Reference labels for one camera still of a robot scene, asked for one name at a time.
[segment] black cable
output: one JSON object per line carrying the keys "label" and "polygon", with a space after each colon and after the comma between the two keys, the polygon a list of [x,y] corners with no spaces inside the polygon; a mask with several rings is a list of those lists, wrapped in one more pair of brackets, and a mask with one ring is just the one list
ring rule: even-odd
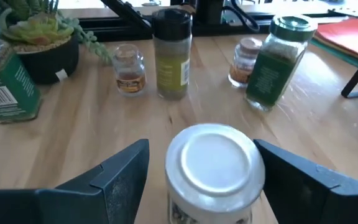
{"label": "black cable", "polygon": [[[232,11],[241,21],[242,25],[244,27],[248,27],[250,30],[254,31],[254,32],[259,32],[259,25],[258,23],[255,21],[254,18],[252,18],[250,15],[248,15],[247,13],[245,13],[236,3],[236,0],[231,0],[231,4],[233,5],[233,7],[231,6],[223,6],[222,10],[229,10]],[[245,17],[252,25],[248,25],[246,23],[246,21],[244,20]]]}

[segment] wooden table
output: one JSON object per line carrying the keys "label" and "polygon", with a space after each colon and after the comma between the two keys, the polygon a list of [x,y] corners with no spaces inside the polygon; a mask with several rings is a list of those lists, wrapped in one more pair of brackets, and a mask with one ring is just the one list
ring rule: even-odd
{"label": "wooden table", "polygon": [[[156,94],[151,40],[132,42],[147,69],[147,92],[137,98],[121,96],[112,68],[81,49],[71,78],[42,87],[36,120],[0,125],[0,189],[55,187],[148,138],[149,175],[136,223],[167,223],[165,152],[176,134],[196,123],[231,125],[358,179],[358,99],[340,96],[356,68],[311,45],[280,103],[261,113],[227,80],[241,37],[194,38],[190,88],[181,101]],[[254,206],[254,220],[276,223],[264,195]]]}

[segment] bottle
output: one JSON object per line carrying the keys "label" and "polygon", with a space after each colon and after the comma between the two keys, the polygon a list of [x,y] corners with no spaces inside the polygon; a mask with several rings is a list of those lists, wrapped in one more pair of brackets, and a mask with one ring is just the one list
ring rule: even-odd
{"label": "bottle", "polygon": [[179,100],[187,93],[192,21],[191,14],[181,9],[153,13],[157,93],[167,100]]}
{"label": "bottle", "polygon": [[132,44],[118,46],[112,57],[118,91],[124,96],[139,96],[146,86],[143,55]]}
{"label": "bottle", "polygon": [[34,119],[40,92],[13,48],[0,39],[0,123]]}
{"label": "bottle", "polygon": [[252,224],[265,165],[244,133],[223,124],[197,124],[172,139],[165,176],[169,224]]}
{"label": "bottle", "polygon": [[234,59],[227,78],[234,87],[245,88],[259,53],[262,41],[243,38],[234,48]]}
{"label": "bottle", "polygon": [[260,48],[246,90],[251,106],[269,111],[277,103],[301,61],[317,24],[306,16],[275,16]]}

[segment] spice label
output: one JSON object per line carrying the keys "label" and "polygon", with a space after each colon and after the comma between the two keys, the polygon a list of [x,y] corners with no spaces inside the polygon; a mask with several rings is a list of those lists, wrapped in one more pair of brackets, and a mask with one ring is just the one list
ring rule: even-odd
{"label": "spice label", "polygon": [[181,81],[180,85],[186,85],[189,82],[190,58],[181,64]]}
{"label": "spice label", "polygon": [[141,76],[139,78],[131,80],[117,80],[118,88],[127,93],[136,93],[141,91],[146,84],[146,77]]}
{"label": "spice label", "polygon": [[273,106],[281,97],[296,64],[260,52],[249,78],[247,96],[266,106]]}
{"label": "spice label", "polygon": [[[233,224],[251,224],[252,218],[242,218]],[[208,224],[200,223],[199,221],[191,218],[180,207],[172,201],[168,195],[168,219],[169,224]]]}
{"label": "spice label", "polygon": [[157,86],[165,91],[180,91],[188,83],[188,58],[183,57],[157,57],[155,69],[157,72]]}
{"label": "spice label", "polygon": [[16,54],[0,66],[0,121],[33,118],[38,112],[40,92]]}

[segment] white lid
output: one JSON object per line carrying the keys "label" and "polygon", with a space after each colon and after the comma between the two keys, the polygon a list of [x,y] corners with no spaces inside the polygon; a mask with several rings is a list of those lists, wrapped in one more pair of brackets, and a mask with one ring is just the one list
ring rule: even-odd
{"label": "white lid", "polygon": [[242,214],[265,182],[265,166],[255,144],[222,124],[198,124],[174,137],[165,173],[170,196],[186,213],[195,209]]}

